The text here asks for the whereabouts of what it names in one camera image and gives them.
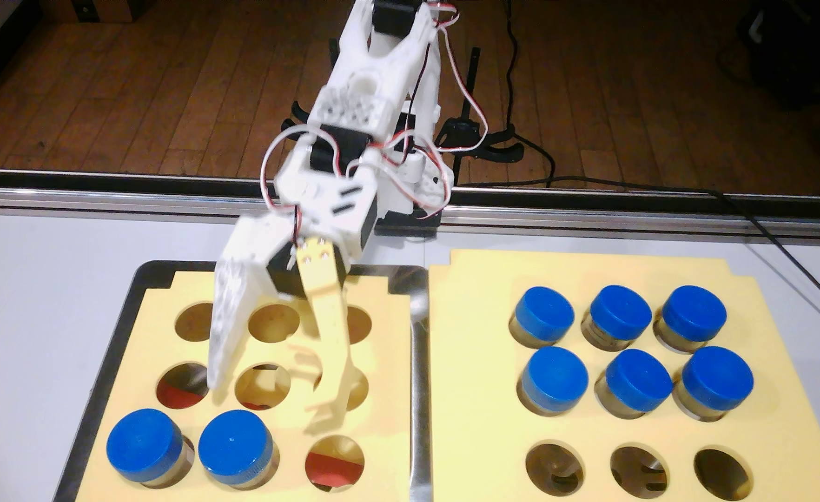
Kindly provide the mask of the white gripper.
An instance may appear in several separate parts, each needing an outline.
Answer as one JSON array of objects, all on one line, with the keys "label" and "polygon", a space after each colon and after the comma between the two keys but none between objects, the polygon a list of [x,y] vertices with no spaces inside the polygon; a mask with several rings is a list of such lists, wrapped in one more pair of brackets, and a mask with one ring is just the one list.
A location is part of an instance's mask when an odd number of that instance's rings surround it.
[{"label": "white gripper", "polygon": [[206,382],[228,381],[250,314],[263,296],[306,298],[316,340],[295,346],[319,362],[321,381],[305,405],[309,434],[338,429],[357,379],[350,352],[343,285],[377,218],[378,182],[370,168],[354,175],[315,169],[332,161],[316,143],[297,143],[274,179],[280,199],[263,215],[241,215],[214,269]]}]

